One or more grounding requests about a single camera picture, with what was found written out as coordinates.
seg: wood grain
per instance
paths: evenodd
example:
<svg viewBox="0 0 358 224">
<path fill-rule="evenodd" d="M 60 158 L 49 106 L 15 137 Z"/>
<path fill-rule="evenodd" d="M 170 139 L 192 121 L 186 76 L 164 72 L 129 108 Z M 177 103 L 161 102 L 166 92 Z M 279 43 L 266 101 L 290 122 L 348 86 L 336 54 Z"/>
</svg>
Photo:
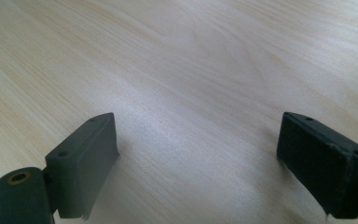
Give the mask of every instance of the wood grain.
<svg viewBox="0 0 358 224">
<path fill-rule="evenodd" d="M 109 111 L 88 223 L 358 223 L 275 156 L 283 111 L 358 142 L 358 1 L 0 1 L 0 176 Z"/>
</svg>

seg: light wood surface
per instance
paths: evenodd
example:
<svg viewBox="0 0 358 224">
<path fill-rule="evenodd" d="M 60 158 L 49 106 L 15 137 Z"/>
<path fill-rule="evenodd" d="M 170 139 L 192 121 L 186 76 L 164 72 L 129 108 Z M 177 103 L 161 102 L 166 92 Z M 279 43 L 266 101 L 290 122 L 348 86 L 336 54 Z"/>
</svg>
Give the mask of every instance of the light wood surface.
<svg viewBox="0 0 358 224">
<path fill-rule="evenodd" d="M 1 0 L 0 176 L 110 111 L 86 223 L 358 223 L 275 156 L 283 111 L 358 142 L 356 0 Z"/>
</svg>

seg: table surface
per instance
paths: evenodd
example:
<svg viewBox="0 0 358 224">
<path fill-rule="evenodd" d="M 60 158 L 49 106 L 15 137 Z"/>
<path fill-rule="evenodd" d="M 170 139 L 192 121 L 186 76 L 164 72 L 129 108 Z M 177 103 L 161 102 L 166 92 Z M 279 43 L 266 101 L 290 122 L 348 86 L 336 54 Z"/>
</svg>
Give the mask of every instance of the table surface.
<svg viewBox="0 0 358 224">
<path fill-rule="evenodd" d="M 284 111 L 358 143 L 358 1 L 0 1 L 0 176 L 110 111 L 87 223 L 358 223 L 275 153 Z"/>
</svg>

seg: black plastic part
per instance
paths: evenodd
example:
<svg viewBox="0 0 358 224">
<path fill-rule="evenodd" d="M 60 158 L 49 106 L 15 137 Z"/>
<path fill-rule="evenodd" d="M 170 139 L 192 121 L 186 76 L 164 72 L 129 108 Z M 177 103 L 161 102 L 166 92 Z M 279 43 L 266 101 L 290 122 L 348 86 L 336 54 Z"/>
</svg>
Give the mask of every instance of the black plastic part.
<svg viewBox="0 0 358 224">
<path fill-rule="evenodd" d="M 326 214 L 358 217 L 358 144 L 315 119 L 286 112 L 277 156 Z"/>
<path fill-rule="evenodd" d="M 48 195 L 60 217 L 89 217 L 118 156 L 113 113 L 89 119 L 46 156 Z"/>
<path fill-rule="evenodd" d="M 23 168 L 0 178 L 0 223 L 54 223 L 41 170 Z"/>
</svg>

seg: wooden table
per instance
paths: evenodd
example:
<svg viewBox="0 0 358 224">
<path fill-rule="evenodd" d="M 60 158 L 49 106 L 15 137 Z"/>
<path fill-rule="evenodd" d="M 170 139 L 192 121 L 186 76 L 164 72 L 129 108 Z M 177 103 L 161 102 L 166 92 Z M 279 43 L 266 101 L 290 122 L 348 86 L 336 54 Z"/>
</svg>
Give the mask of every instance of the wooden table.
<svg viewBox="0 0 358 224">
<path fill-rule="evenodd" d="M 358 143 L 358 1 L 1 0 L 0 176 L 109 111 L 87 223 L 358 223 L 275 156 L 283 111 Z"/>
</svg>

